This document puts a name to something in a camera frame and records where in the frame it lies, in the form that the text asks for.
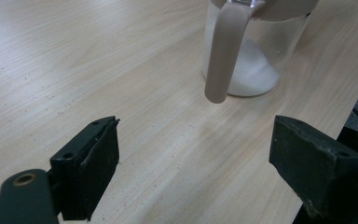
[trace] wooden table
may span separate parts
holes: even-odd
[[[206,0],[0,1],[0,185],[115,115],[120,165],[91,223],[291,223],[275,115],[337,137],[358,97],[358,0],[323,0],[273,91],[209,103]]]

